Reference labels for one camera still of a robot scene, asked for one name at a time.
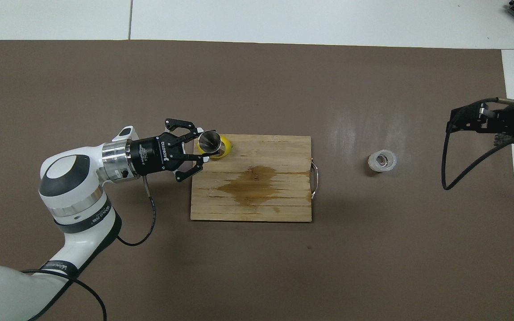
metal cup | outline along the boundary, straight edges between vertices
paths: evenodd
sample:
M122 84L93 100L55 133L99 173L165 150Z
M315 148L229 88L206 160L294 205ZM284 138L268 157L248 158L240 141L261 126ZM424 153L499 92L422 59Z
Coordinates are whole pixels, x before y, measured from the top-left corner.
M231 151L231 142L224 136L220 136L215 130L207 130L199 136L198 148L201 152L219 152L210 157L222 158Z

white floor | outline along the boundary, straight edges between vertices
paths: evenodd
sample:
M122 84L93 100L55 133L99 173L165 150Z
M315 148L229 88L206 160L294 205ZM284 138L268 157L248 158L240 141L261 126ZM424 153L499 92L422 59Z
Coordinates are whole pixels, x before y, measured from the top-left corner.
M505 4L506 0L0 0L0 39L503 49L506 91L514 97L514 18L505 12Z

clear tape roll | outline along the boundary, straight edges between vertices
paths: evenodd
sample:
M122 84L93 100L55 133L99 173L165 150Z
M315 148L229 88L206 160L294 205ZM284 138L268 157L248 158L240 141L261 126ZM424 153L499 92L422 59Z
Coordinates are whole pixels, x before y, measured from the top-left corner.
M375 152L368 157L368 166L371 170L378 173L393 170L397 162L396 154L385 149Z

metal handle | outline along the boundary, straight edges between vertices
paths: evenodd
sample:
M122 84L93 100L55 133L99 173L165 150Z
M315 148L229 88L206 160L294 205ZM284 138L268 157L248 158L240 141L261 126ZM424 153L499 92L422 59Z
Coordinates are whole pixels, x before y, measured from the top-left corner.
M311 157L311 171L314 170L315 171L315 189L312 189L311 190L311 199L314 199L315 198L315 193L316 193L316 190L318 189L319 187L319 168L316 167L312 157Z

silver metal ring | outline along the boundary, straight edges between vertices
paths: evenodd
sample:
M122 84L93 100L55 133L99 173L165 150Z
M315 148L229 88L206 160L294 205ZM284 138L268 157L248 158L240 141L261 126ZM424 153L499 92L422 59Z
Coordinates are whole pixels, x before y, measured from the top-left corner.
M100 199L101 196L102 196L102 187L99 186L94 190L94 192L92 192L85 199L83 199L82 201L80 201L76 204L73 204L69 207L62 207L62 208L57 208L57 209L51 209L48 207L48 209L49 209L49 211L51 211L51 214L53 214L53 216L68 217L70 215L74 215L74 214L80 213L80 212L88 209L88 207L91 207L92 205L94 205L94 203L96 203Z
M319 168L316 167L316 165L315 165L315 163L314 163L314 161L312 160L312 157L311 157L311 171L312 170L315 171L315 189L312 189L312 191L311 191L311 199L314 199L315 198L316 190L319 187Z
M130 140L117 140L102 146L102 166L113 183L137 179L130 159Z

